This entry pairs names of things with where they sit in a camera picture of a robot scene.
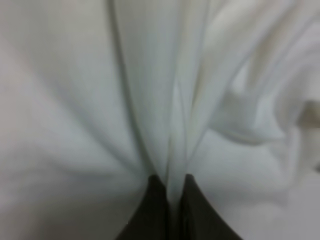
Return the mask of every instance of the wrinkled cloth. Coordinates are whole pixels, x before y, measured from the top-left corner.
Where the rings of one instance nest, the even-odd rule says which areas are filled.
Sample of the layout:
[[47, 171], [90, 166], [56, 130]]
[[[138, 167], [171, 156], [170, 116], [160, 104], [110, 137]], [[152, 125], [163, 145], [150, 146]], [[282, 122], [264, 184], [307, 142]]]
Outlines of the wrinkled cloth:
[[0, 239], [114, 239], [187, 173], [244, 240], [316, 239], [319, 10], [1, 0]]

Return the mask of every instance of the white fabric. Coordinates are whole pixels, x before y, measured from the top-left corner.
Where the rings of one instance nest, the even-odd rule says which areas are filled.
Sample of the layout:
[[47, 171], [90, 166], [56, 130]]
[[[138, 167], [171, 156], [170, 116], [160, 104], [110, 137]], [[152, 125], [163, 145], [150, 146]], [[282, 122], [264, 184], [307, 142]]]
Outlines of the white fabric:
[[319, 10], [1, 0], [0, 240], [113, 239], [155, 173], [173, 206], [193, 174], [244, 240], [316, 239], [320, 133], [296, 122], [320, 101]]

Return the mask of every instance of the draped fabric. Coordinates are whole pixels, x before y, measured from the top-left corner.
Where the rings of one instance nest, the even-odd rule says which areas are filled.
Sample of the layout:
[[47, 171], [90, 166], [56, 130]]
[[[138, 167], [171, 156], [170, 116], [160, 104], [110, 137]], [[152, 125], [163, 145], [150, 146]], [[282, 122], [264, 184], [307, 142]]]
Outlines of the draped fabric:
[[187, 173], [243, 239], [315, 239], [319, 10], [1, 0], [0, 239], [114, 239]]

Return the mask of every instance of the white cloth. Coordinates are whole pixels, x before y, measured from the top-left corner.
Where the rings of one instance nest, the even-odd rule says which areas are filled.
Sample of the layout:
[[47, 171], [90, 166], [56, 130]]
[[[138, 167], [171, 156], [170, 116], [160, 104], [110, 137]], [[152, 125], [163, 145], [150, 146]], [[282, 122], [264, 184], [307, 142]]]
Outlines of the white cloth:
[[296, 122], [320, 100], [319, 10], [1, 0], [0, 239], [113, 239], [154, 173], [172, 205], [193, 174], [244, 240], [316, 239], [320, 132]]

